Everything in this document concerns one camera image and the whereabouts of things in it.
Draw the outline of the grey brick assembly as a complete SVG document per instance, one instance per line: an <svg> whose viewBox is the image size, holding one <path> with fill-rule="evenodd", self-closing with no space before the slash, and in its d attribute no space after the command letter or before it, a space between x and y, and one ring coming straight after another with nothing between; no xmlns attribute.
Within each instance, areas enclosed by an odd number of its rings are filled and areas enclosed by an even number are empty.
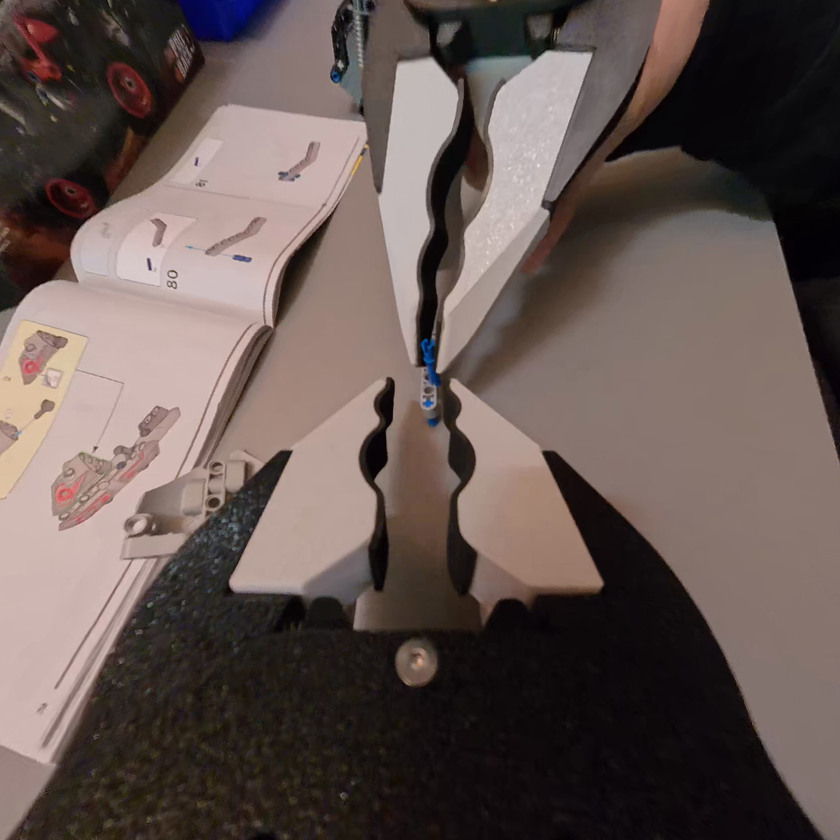
<svg viewBox="0 0 840 840"><path fill-rule="evenodd" d="M179 552L204 522L242 490L264 462L244 450L210 459L146 492L123 524L121 560L164 560Z"/></svg>

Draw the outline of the black toy set box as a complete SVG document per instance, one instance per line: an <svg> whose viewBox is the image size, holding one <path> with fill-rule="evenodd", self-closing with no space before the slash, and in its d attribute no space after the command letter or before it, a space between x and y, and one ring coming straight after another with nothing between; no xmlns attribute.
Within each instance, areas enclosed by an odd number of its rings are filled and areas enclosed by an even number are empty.
<svg viewBox="0 0 840 840"><path fill-rule="evenodd" d="M2 307L55 275L202 65L178 2L1 2Z"/></svg>

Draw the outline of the person's right forearm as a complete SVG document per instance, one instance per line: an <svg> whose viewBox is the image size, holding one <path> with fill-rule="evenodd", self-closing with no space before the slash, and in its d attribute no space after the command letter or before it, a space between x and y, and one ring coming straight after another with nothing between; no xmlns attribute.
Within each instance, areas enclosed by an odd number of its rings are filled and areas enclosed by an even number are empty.
<svg viewBox="0 0 840 840"><path fill-rule="evenodd" d="M761 192L794 281L838 277L839 2L710 2L675 85L607 160L675 147Z"/></svg>

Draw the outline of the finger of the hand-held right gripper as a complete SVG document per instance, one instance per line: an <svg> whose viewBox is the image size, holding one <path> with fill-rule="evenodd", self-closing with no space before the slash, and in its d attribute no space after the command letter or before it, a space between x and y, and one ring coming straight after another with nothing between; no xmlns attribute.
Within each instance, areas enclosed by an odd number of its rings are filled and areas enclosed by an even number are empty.
<svg viewBox="0 0 840 840"><path fill-rule="evenodd" d="M478 58L466 67L489 174L482 204L465 227L457 281L444 300L438 372L472 340L548 225L543 198L593 56L549 49L535 59Z"/></svg>
<svg viewBox="0 0 840 840"><path fill-rule="evenodd" d="M423 364L438 309L436 275L448 244L449 159L461 90L433 57L398 62L380 190L380 216L409 361Z"/></svg>

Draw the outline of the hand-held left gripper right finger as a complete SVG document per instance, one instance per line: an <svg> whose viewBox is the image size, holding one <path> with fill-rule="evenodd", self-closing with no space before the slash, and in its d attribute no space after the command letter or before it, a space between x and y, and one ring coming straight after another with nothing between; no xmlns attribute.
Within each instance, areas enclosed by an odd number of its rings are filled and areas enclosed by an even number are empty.
<svg viewBox="0 0 840 840"><path fill-rule="evenodd" d="M603 580L541 447L457 380L448 384L447 567L459 595L589 595Z"/></svg>

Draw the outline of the person's right hand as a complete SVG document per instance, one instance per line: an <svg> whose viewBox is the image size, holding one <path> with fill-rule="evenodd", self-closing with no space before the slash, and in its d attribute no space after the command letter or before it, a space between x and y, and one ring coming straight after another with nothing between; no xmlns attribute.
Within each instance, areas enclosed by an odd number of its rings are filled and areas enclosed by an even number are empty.
<svg viewBox="0 0 840 840"><path fill-rule="evenodd" d="M607 158L644 123L676 84L697 43L708 6L708 1L661 3L644 67L626 110L561 194L545 235L521 266L523 272L531 274L541 267L570 225L586 189Z"/></svg>

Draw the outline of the grey red toy vehicle model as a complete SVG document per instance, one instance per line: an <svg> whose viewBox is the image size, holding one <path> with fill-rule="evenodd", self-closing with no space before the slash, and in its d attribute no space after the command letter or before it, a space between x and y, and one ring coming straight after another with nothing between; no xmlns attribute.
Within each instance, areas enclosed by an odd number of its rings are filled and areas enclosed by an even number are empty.
<svg viewBox="0 0 840 840"><path fill-rule="evenodd" d="M364 52L376 1L341 1L332 20L330 80L343 89L359 114L364 113Z"/></svg>

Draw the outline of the white instruction booklet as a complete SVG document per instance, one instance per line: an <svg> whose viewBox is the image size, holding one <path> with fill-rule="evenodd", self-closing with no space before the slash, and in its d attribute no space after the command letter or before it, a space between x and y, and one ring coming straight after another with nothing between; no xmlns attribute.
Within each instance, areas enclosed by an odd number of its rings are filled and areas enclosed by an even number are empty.
<svg viewBox="0 0 840 840"><path fill-rule="evenodd" d="M52 763L161 549L142 497L207 462L288 262L366 150L357 119L223 106L71 244L2 344L1 741Z"/></svg>

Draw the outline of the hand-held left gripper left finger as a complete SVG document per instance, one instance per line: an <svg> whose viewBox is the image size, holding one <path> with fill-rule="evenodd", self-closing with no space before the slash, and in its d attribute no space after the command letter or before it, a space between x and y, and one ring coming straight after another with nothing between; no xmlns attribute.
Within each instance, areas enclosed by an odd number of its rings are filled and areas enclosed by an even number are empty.
<svg viewBox="0 0 840 840"><path fill-rule="evenodd" d="M240 594L360 596L384 587L385 500L395 383L386 377L290 450L228 585Z"/></svg>

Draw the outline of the blue plastic storage bin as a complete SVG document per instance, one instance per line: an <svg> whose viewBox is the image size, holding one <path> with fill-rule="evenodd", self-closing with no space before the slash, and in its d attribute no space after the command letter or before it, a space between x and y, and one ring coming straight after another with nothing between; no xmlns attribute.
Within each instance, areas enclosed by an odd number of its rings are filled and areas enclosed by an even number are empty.
<svg viewBox="0 0 840 840"><path fill-rule="evenodd" d="M199 40L228 43L245 33L268 11L273 1L178 1Z"/></svg>

